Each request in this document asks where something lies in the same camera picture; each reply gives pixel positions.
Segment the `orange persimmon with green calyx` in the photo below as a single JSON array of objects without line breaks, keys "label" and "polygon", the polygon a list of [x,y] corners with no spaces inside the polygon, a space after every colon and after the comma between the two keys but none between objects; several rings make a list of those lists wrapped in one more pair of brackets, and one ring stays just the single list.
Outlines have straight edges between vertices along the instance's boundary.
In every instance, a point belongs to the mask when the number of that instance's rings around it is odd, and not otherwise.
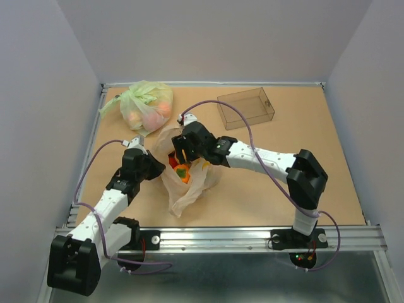
[{"label": "orange persimmon with green calyx", "polygon": [[190,167],[186,164],[179,164],[174,168],[175,173],[177,176],[181,179],[181,181],[185,184],[187,184],[191,178],[191,175],[189,173]]}]

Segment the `orange translucent plastic bag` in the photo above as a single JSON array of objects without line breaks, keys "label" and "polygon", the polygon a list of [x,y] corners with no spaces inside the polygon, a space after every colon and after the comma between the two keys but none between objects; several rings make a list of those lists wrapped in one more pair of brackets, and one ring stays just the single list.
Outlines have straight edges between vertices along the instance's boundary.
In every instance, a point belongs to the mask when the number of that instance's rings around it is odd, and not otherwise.
[{"label": "orange translucent plastic bag", "polygon": [[189,180],[184,182],[174,168],[169,164],[169,154],[174,151],[171,139],[180,134],[180,127],[169,124],[162,128],[151,150],[153,156],[166,166],[160,175],[162,184],[168,192],[169,212],[175,217],[180,217],[185,208],[196,202],[205,195],[208,190],[215,186],[222,171],[206,160],[200,158],[189,165],[189,170],[181,168],[183,176]]}]

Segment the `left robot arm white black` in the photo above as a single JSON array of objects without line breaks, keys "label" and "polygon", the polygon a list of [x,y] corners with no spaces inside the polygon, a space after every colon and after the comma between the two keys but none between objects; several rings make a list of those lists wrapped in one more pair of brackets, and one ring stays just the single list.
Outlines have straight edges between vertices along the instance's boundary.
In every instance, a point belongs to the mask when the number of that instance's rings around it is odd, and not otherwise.
[{"label": "left robot arm white black", "polygon": [[141,243],[139,222],[121,213],[139,193],[140,184],[159,177],[164,170],[165,165],[148,150],[128,148],[121,167],[85,219],[68,235],[58,235],[52,241],[47,285],[91,295],[102,268],[118,250]]}]

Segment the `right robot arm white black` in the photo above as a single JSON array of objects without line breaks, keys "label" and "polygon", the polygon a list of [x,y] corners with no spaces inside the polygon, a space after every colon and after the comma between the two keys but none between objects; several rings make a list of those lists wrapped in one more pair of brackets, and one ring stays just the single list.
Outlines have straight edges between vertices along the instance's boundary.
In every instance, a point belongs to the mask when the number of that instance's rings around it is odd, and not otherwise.
[{"label": "right robot arm white black", "polygon": [[267,174],[279,188],[282,188],[279,182],[285,183],[288,190],[281,191],[296,208],[291,241],[297,246],[312,241],[328,175],[309,150],[278,153],[255,148],[233,137],[215,137],[197,121],[184,126],[172,143],[181,164],[202,158],[212,165]]}]

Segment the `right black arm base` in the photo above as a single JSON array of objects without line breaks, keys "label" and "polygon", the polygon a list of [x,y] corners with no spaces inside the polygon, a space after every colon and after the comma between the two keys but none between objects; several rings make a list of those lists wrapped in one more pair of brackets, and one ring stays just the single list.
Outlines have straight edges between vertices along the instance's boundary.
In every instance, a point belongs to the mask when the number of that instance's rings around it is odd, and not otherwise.
[{"label": "right black arm base", "polygon": [[306,271],[314,271],[317,262],[317,249],[328,248],[324,229],[314,229],[311,235],[303,235],[292,228],[270,232],[267,248],[274,251],[290,250],[289,258],[293,265]]}]

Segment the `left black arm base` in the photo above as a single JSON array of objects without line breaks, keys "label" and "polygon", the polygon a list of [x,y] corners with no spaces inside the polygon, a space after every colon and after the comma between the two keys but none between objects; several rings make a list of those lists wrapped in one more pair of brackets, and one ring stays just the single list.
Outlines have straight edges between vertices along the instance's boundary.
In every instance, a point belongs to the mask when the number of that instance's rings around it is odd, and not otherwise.
[{"label": "left black arm base", "polygon": [[143,263],[147,251],[157,251],[160,249],[159,230],[140,230],[138,240],[130,241],[121,247],[117,257],[130,261]]}]

